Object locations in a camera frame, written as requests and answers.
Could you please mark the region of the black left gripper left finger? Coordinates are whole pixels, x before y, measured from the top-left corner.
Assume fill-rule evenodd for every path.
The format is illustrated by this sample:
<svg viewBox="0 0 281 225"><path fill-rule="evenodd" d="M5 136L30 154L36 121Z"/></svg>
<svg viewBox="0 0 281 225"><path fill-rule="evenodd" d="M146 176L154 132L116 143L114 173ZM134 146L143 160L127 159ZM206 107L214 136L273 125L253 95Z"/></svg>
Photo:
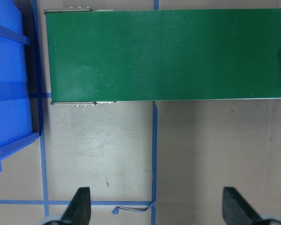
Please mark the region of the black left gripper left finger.
<svg viewBox="0 0 281 225"><path fill-rule="evenodd" d="M60 219L62 225L88 225L91 218L90 188L80 187Z"/></svg>

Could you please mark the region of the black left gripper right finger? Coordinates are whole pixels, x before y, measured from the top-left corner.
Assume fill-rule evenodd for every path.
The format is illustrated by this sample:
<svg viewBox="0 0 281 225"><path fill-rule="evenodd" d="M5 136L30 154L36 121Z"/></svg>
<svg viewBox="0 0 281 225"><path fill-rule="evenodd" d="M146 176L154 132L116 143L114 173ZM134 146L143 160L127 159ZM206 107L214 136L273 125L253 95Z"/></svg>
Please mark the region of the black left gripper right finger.
<svg viewBox="0 0 281 225"><path fill-rule="evenodd" d="M234 187L224 187L222 217L227 225L256 225L263 219Z"/></svg>

